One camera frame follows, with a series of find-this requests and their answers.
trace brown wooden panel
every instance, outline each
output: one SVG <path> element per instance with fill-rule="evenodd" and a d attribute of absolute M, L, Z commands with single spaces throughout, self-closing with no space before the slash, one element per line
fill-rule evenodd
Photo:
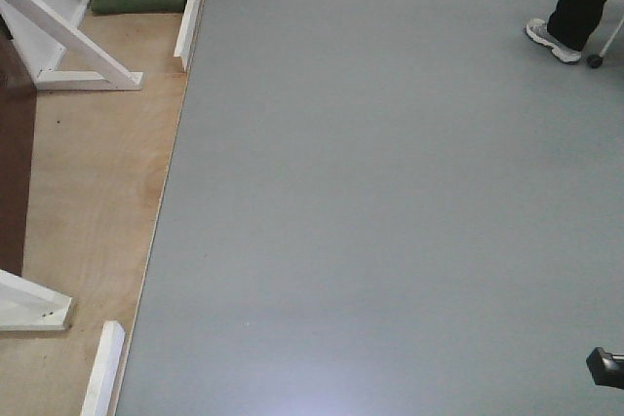
<path fill-rule="evenodd" d="M 0 268 L 21 275 L 37 92 L 0 30 Z"/>

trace white sneaker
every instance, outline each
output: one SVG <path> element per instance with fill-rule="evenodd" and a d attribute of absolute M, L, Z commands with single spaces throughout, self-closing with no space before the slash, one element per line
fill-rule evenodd
<path fill-rule="evenodd" d="M 581 60 L 581 53 L 564 46 L 557 41 L 546 29 L 546 21 L 543 19 L 530 19 L 526 24 L 526 34 L 537 44 L 551 49 L 553 56 L 564 63 L 576 63 Z"/>

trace green sandbag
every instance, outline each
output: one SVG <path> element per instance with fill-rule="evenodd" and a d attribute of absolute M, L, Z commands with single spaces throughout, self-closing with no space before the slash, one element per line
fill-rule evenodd
<path fill-rule="evenodd" d="M 139 12 L 183 12 L 186 0 L 93 0 L 91 10 L 104 14 Z"/>

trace gray floor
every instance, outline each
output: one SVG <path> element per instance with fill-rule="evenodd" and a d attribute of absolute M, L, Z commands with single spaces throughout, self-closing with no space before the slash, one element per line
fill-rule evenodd
<path fill-rule="evenodd" d="M 624 41 L 555 1 L 208 0 L 117 414 L 621 414 Z"/>

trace plywood platform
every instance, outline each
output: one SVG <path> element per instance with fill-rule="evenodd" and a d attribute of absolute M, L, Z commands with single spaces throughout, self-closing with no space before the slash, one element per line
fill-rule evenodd
<path fill-rule="evenodd" d="M 77 309 L 66 332 L 0 333 L 1 416 L 79 415 L 109 320 L 129 337 L 115 406 L 186 89 L 172 57 L 180 22 L 85 17 L 81 29 L 146 72 L 143 90 L 38 95 L 23 276 Z M 68 53 L 61 68 L 79 61 Z"/>

